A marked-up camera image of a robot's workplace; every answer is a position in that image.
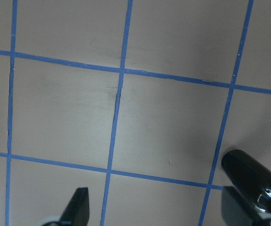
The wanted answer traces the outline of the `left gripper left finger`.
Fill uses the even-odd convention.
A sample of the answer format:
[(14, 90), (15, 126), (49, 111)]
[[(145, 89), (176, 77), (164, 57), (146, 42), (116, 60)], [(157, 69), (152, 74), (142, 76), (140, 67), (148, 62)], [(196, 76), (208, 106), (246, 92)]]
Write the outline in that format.
[(61, 226), (87, 226), (89, 222), (88, 188), (77, 188), (60, 216)]

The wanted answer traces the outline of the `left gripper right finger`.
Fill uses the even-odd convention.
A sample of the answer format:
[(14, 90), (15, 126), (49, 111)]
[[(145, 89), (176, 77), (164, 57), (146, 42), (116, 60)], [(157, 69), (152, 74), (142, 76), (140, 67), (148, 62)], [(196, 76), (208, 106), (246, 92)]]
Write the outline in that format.
[(232, 186), (222, 189), (221, 215), (227, 226), (257, 226), (261, 219)]

